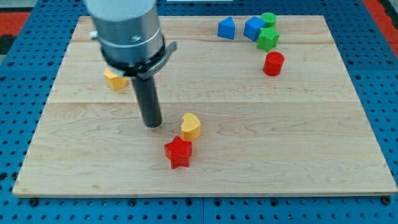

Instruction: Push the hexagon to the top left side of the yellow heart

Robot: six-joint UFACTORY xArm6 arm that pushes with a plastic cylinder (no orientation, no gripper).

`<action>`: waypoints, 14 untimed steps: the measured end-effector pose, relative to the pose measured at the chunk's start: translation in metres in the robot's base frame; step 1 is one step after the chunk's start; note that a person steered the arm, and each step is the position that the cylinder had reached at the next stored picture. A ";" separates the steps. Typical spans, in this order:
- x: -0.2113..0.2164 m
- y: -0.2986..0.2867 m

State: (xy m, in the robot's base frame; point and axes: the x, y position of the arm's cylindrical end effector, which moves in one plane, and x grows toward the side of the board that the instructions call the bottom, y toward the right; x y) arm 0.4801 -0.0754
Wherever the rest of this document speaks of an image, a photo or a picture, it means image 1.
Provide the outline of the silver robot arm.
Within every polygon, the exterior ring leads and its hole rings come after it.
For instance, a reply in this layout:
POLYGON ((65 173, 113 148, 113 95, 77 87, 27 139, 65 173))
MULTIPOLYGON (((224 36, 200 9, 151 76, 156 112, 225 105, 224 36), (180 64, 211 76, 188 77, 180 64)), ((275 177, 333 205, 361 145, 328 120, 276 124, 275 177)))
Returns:
POLYGON ((153 77, 177 50, 165 44, 155 0, 85 0, 106 63, 118 75, 153 77))

